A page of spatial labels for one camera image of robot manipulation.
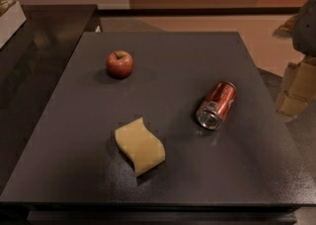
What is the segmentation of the grey robot base part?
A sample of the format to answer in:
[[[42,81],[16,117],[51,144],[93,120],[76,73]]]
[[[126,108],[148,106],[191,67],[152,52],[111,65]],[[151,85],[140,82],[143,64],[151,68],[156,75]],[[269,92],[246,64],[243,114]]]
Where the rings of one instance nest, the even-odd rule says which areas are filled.
[[[316,56],[316,0],[308,0],[299,10],[292,32],[295,50]]]

